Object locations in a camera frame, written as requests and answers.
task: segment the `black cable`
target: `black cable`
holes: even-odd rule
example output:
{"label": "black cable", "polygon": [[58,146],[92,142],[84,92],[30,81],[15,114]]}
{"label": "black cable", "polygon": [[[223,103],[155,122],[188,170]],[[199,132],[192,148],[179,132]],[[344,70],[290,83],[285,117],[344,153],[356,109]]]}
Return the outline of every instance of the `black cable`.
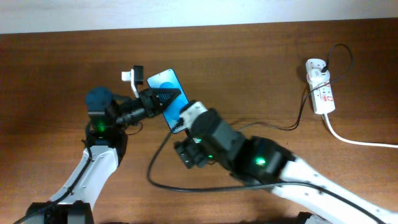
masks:
{"label": "black cable", "polygon": [[296,120],[296,122],[295,122],[294,124],[292,124],[292,125],[290,125],[290,126],[288,126],[288,127],[285,127],[285,128],[281,128],[281,127],[279,127],[279,126],[276,126],[276,125],[273,125],[273,124],[269,124],[269,123],[254,122],[254,123],[250,123],[250,124],[247,124],[247,125],[243,126],[243,127],[241,128],[241,130],[244,130],[244,129],[248,128],[248,127],[251,127],[251,126],[253,126],[253,125],[255,125],[255,124],[260,124],[260,125],[262,125],[262,126],[268,126],[268,127],[270,127],[270,128],[274,128],[274,129],[282,130],[282,131],[293,131],[293,130],[295,130],[295,129],[299,126],[299,124],[300,124],[300,119],[301,119],[301,115],[302,115],[302,113],[303,113],[305,101],[306,101],[307,98],[311,95],[311,93],[314,92],[315,90],[319,89],[319,88],[322,88],[322,87],[324,87],[324,86],[326,86],[326,85],[329,85],[329,84],[334,83],[335,81],[339,80],[341,77],[343,77],[344,75],[346,75],[346,74],[353,68],[353,66],[354,66],[354,57],[353,57],[353,53],[351,52],[351,50],[349,49],[349,47],[348,47],[347,45],[345,45],[345,44],[336,44],[336,45],[334,45],[334,46],[329,50],[329,53],[328,53],[328,60],[327,60],[326,66],[323,67],[322,72],[326,72],[326,71],[329,69],[330,55],[331,55],[332,51],[333,51],[336,47],[338,47],[338,46],[342,46],[342,47],[344,47],[345,49],[347,49],[347,51],[348,51],[348,53],[349,53],[349,56],[350,56],[350,58],[351,58],[351,65],[349,66],[349,68],[347,69],[347,71],[345,71],[345,73],[343,73],[343,74],[340,75],[339,77],[333,79],[332,81],[330,81],[330,82],[328,82],[328,83],[326,83],[326,84],[324,84],[324,85],[322,85],[322,86],[318,86],[318,87],[314,88],[313,90],[311,90],[311,91],[308,93],[308,95],[304,98],[304,100],[302,101],[302,104],[300,105],[300,111],[298,112],[297,120]]}
{"label": "black cable", "polygon": [[52,207],[56,206],[58,203],[60,203],[63,199],[65,199],[67,196],[69,196],[69,194],[71,194],[73,192],[73,189],[75,188],[75,186],[77,185],[77,183],[79,182],[80,178],[83,176],[83,174],[85,173],[88,165],[90,164],[90,162],[92,161],[93,155],[91,153],[91,149],[88,146],[88,143],[85,140],[81,140],[84,145],[87,148],[88,151],[88,158],[86,161],[85,166],[82,168],[82,170],[80,171],[80,173],[78,174],[78,176],[76,177],[76,179],[73,181],[73,183],[71,184],[71,186],[68,187],[67,191],[58,199],[56,199],[55,201],[51,202],[50,204],[46,205],[43,208],[40,208],[30,214],[25,215],[24,217],[18,219],[18,221],[14,222],[14,224],[20,224],[23,223],[24,221],[32,218],[35,215],[38,215],[40,213],[44,213],[45,211],[47,211],[48,209],[51,209]]}
{"label": "black cable", "polygon": [[162,188],[165,190],[171,190],[175,192],[185,192],[185,193],[207,193],[207,192],[229,192],[229,191],[234,191],[234,190],[259,190],[259,189],[271,189],[273,187],[281,187],[283,185],[298,185],[298,186],[304,186],[304,187],[310,187],[312,189],[316,189],[319,192],[322,192],[324,194],[330,195],[343,203],[346,203],[353,208],[359,210],[360,212],[364,213],[365,215],[369,216],[373,220],[375,220],[377,223],[380,224],[385,224],[382,220],[380,220],[377,216],[373,215],[372,213],[368,212],[367,210],[363,209],[359,205],[356,205],[355,203],[349,201],[348,199],[331,192],[330,190],[324,189],[323,187],[319,187],[315,184],[310,184],[306,182],[276,182],[273,184],[262,184],[262,185],[252,185],[252,186],[232,186],[232,187],[210,187],[210,188],[182,188],[182,187],[174,187],[174,186],[168,186],[164,184],[159,184],[155,181],[153,181],[150,177],[150,172],[152,170],[152,166],[154,165],[157,156],[160,154],[164,146],[166,145],[167,141],[169,140],[170,136],[172,135],[172,132],[170,131],[167,135],[166,138],[163,140],[162,144],[159,146],[159,149],[155,152],[154,156],[150,160],[150,163],[148,165],[148,170],[147,170],[147,180],[150,184],[152,184],[155,187]]}
{"label": "black cable", "polygon": [[140,124],[140,127],[139,127],[138,131],[136,131],[135,133],[127,134],[127,135],[135,135],[135,134],[140,133],[142,131],[142,129],[144,128],[144,124],[141,121],[139,122],[139,124]]}

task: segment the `white power strip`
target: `white power strip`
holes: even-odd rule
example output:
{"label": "white power strip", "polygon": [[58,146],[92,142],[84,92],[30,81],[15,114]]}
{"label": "white power strip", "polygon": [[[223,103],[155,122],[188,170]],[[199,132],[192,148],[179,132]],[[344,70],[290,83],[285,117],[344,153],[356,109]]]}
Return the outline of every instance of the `white power strip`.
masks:
{"label": "white power strip", "polygon": [[[307,81],[310,84],[310,90],[321,85],[327,84],[330,81],[330,73],[326,71],[322,73],[322,68],[326,65],[322,59],[309,59],[305,63],[307,69]],[[331,87],[325,85],[311,93],[313,109],[316,114],[330,113],[336,109],[335,101],[331,93]]]}
{"label": "white power strip", "polygon": [[322,73],[322,69],[325,67],[326,63],[322,59],[312,58],[307,60],[305,63],[305,68],[307,69],[307,81],[310,84],[310,90],[325,85],[313,92],[311,92],[312,97],[312,104],[313,109],[316,114],[320,114],[323,116],[325,120],[326,126],[334,135],[334,137],[338,138],[339,140],[351,144],[358,144],[361,146],[378,146],[378,147],[392,147],[398,148],[398,145],[393,144],[383,144],[383,143],[371,143],[371,142],[358,142],[345,139],[338,134],[335,133],[331,124],[329,122],[328,113],[334,111],[335,107],[335,99],[331,93],[331,86],[330,86],[330,73],[327,70],[326,72]]}

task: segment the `wood grain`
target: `wood grain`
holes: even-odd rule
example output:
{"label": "wood grain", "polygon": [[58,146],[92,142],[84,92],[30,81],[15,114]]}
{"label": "wood grain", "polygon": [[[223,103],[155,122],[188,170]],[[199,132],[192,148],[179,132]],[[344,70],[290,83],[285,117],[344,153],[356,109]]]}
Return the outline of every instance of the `wood grain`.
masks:
{"label": "wood grain", "polygon": [[[339,42],[351,47],[355,63],[333,85],[335,131],[398,143],[397,19],[0,35],[0,222],[17,220],[64,184],[83,150],[85,95],[96,86],[131,94],[120,71],[143,65],[149,77],[171,67],[190,99],[216,108],[228,122],[241,120],[237,128],[256,120],[288,125],[307,86],[305,61],[325,58]],[[348,59],[335,50],[332,77]],[[179,194],[152,187],[146,168],[166,134],[158,116],[129,139],[95,205],[96,223],[239,223],[306,211],[263,191]],[[396,149],[335,139],[310,102],[297,130],[253,127],[246,134],[277,141],[332,181],[398,211]],[[237,184],[219,166],[186,170],[171,145],[154,167],[155,180],[183,187]]]}

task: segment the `white wall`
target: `white wall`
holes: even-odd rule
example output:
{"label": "white wall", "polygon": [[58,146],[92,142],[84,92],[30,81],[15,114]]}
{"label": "white wall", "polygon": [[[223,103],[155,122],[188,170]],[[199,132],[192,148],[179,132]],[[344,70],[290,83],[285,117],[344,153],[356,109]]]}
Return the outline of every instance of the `white wall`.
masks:
{"label": "white wall", "polygon": [[0,33],[397,16],[397,0],[0,0]]}

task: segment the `cable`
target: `cable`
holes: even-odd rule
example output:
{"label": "cable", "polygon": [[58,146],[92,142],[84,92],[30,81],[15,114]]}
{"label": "cable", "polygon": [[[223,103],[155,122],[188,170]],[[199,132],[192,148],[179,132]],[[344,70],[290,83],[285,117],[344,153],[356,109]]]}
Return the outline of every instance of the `cable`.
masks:
{"label": "cable", "polygon": [[359,205],[356,205],[355,203],[349,201],[348,199],[333,193],[327,189],[324,189],[323,187],[319,187],[315,184],[311,183],[306,183],[306,182],[277,182],[273,184],[262,184],[262,185],[252,185],[252,186],[231,186],[231,187],[210,187],[210,188],[182,188],[182,187],[174,187],[174,186],[168,186],[164,184],[159,184],[155,181],[153,181],[150,177],[150,172],[152,170],[152,166],[154,165],[157,156],[160,154],[160,152],[163,150],[164,146],[166,145],[167,141],[172,135],[172,131],[170,131],[165,139],[163,140],[162,144],[159,146],[158,150],[155,152],[154,156],[149,162],[148,169],[147,169],[147,180],[150,184],[152,184],[155,187],[162,188],[165,190],[171,190],[175,192],[185,192],[185,193],[208,193],[208,192],[229,192],[229,191],[234,191],[234,190],[259,190],[259,189],[271,189],[273,187],[280,187],[283,185],[296,185],[296,186],[304,186],[304,187],[310,187],[312,189],[316,189],[319,192],[323,192],[324,194],[330,195],[343,203],[348,204],[349,206],[352,206],[353,208],[359,210],[360,212],[364,213],[368,217],[372,218],[374,221],[380,224],[386,224],[382,220],[380,220],[377,216],[373,215],[369,211],[365,210],[364,208],[360,207]]}
{"label": "cable", "polygon": [[67,196],[69,196],[70,193],[72,193],[73,189],[75,188],[75,186],[76,186],[77,183],[79,182],[80,178],[83,176],[84,172],[86,171],[88,165],[90,164],[90,162],[92,161],[92,158],[93,158],[92,153],[91,153],[91,149],[90,149],[90,147],[88,146],[88,143],[87,143],[85,140],[81,140],[81,141],[84,143],[84,145],[85,145],[86,148],[87,148],[87,151],[88,151],[88,158],[87,158],[87,161],[86,161],[85,166],[82,168],[82,170],[80,171],[80,173],[79,173],[78,176],[76,177],[75,181],[73,181],[73,183],[71,184],[71,186],[68,187],[67,191],[66,191],[60,198],[56,199],[55,201],[51,202],[50,204],[46,205],[46,206],[43,207],[43,208],[40,208],[40,209],[38,209],[38,210],[36,210],[36,211],[34,211],[34,212],[28,214],[28,215],[25,215],[24,217],[18,219],[18,221],[14,222],[14,224],[23,223],[24,221],[26,221],[26,220],[32,218],[32,217],[35,216],[35,215],[38,215],[38,214],[40,214],[40,213],[46,212],[48,209],[50,209],[50,208],[56,206],[56,205],[57,205],[58,203],[60,203],[63,199],[65,199]]}
{"label": "cable", "polygon": [[270,128],[274,128],[274,129],[282,130],[282,131],[293,131],[293,130],[295,130],[295,129],[299,126],[299,124],[300,124],[300,119],[301,119],[301,115],[302,115],[302,113],[303,113],[305,101],[306,101],[307,98],[311,95],[311,93],[314,92],[315,90],[319,89],[319,88],[322,88],[322,87],[324,87],[324,86],[326,86],[326,85],[332,84],[332,83],[334,83],[335,81],[339,80],[341,77],[343,77],[344,75],[346,75],[346,74],[354,67],[354,57],[353,57],[353,54],[352,54],[351,50],[349,49],[349,47],[348,47],[347,45],[345,45],[345,44],[336,44],[336,45],[334,45],[334,46],[329,50],[329,53],[328,53],[328,60],[327,60],[326,66],[323,67],[322,72],[326,72],[326,71],[328,70],[328,68],[329,68],[329,62],[330,62],[330,55],[331,55],[332,51],[333,51],[336,47],[338,47],[338,46],[342,46],[342,47],[344,47],[345,49],[347,49],[347,51],[348,51],[348,53],[349,53],[349,57],[350,57],[350,59],[351,59],[351,65],[349,66],[349,68],[347,69],[347,71],[345,71],[345,73],[343,73],[343,74],[340,75],[339,77],[333,79],[332,81],[330,81],[330,82],[328,82],[328,83],[326,83],[326,84],[324,84],[324,85],[321,85],[321,86],[318,86],[318,87],[314,88],[313,90],[311,90],[311,91],[308,93],[308,95],[304,98],[304,100],[302,101],[302,104],[300,105],[300,110],[299,110],[299,112],[298,112],[297,120],[296,120],[296,122],[295,122],[294,124],[292,124],[292,125],[290,125],[290,126],[288,126],[288,127],[281,128],[281,127],[279,127],[279,126],[276,126],[276,125],[273,125],[273,124],[269,124],[269,123],[265,123],[265,122],[254,122],[254,123],[250,123],[250,124],[247,124],[247,125],[243,126],[243,127],[241,128],[241,130],[244,130],[244,129],[248,128],[248,127],[251,127],[251,126],[253,126],[253,125],[255,125],[255,124],[260,124],[260,125],[262,125],[262,126],[268,126],[268,127],[270,127]]}
{"label": "cable", "polygon": [[371,143],[371,142],[358,142],[358,141],[352,141],[352,140],[348,140],[345,139],[341,136],[339,136],[338,134],[335,133],[335,131],[333,130],[333,128],[331,127],[331,124],[329,122],[329,117],[327,114],[324,114],[323,119],[326,122],[326,125],[328,126],[329,131],[332,133],[332,135],[334,135],[336,138],[338,138],[339,140],[343,141],[343,142],[347,142],[347,143],[351,143],[351,144],[357,144],[360,146],[377,146],[377,147],[391,147],[391,148],[398,148],[398,145],[393,145],[393,144],[383,144],[383,143]]}
{"label": "cable", "polygon": [[142,129],[144,128],[144,125],[141,121],[139,122],[139,124],[140,124],[140,127],[139,127],[138,131],[136,131],[135,133],[127,134],[127,135],[135,135],[135,134],[140,133],[142,131]]}

